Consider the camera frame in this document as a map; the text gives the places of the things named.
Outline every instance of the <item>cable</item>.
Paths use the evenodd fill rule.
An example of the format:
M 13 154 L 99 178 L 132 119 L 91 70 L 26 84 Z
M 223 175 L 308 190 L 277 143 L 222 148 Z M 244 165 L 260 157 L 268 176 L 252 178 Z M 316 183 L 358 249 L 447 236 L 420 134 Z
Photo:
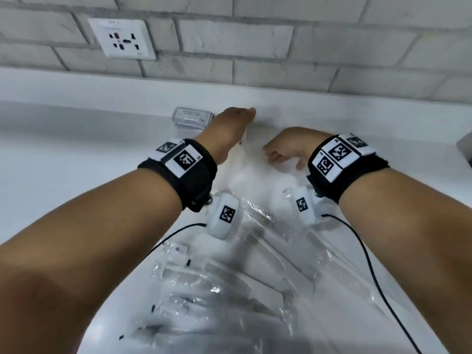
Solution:
M 392 316 L 395 318 L 395 320 L 397 321 L 398 325 L 401 327 L 401 329 L 403 330 L 403 332 L 405 333 L 406 337 L 408 338 L 408 340 L 410 341 L 410 343 L 413 345 L 413 348 L 415 349 L 415 351 L 418 353 L 418 354 L 422 354 L 421 350 L 418 348 L 418 346 L 416 345 L 415 341 L 413 340 L 413 338 L 411 337 L 410 333 L 408 333 L 408 330 L 406 330 L 405 326 L 403 325 L 402 321 L 400 320 L 400 318 L 398 318 L 397 314 L 395 313 L 395 311 L 393 310 L 393 308 L 391 307 L 390 303 L 388 302 L 388 300 L 386 299 L 382 289 L 381 289 L 381 286 L 379 285 L 379 282 L 377 281 L 377 277 L 375 276 L 375 272 L 374 272 L 374 267 L 372 266 L 372 262 L 370 261 L 370 257 L 369 257 L 369 252 L 367 252 L 367 249 L 365 248 L 365 244 L 363 243 L 363 241 L 361 240 L 360 236 L 357 234 L 357 232 L 352 228 L 351 225 L 349 225 L 347 222 L 341 220 L 340 218 L 334 216 L 334 215 L 331 215 L 331 214 L 323 214 L 322 217 L 331 217 L 333 219 L 336 219 L 338 220 L 339 222 L 343 223 L 344 225 L 346 225 L 346 227 L 348 227 L 352 233 L 357 237 L 357 239 L 359 240 L 359 243 L 361 244 L 362 246 L 362 249 L 364 250 L 364 254 L 365 254 L 365 258 L 367 259 L 367 264 L 369 265 L 369 270 L 370 270 L 370 274 L 372 275 L 372 278 L 374 279 L 374 283 L 375 283 L 375 287 L 377 287 L 377 290 L 379 291 L 385 305 L 387 306 L 387 308 L 390 310 L 390 313 L 392 313 Z
M 157 245 L 155 245 L 152 250 L 150 250 L 148 252 L 148 254 L 141 260 L 141 262 L 143 262 L 151 253 L 154 252 L 154 250 L 156 250 L 156 248 L 158 248 L 160 245 L 162 245 L 164 242 L 168 241 L 171 237 L 173 237 L 174 235 L 178 234 L 180 231 L 183 231 L 189 227 L 192 227 L 192 226 L 201 226 L 201 227 L 206 227 L 206 224 L 203 224 L 203 223 L 196 223 L 196 224 L 190 224 L 190 225 L 187 225 L 187 226 L 184 226 L 180 229 L 178 229 L 176 232 L 170 234 L 169 236 L 167 236 L 165 239 L 163 239 L 161 242 L 159 242 Z

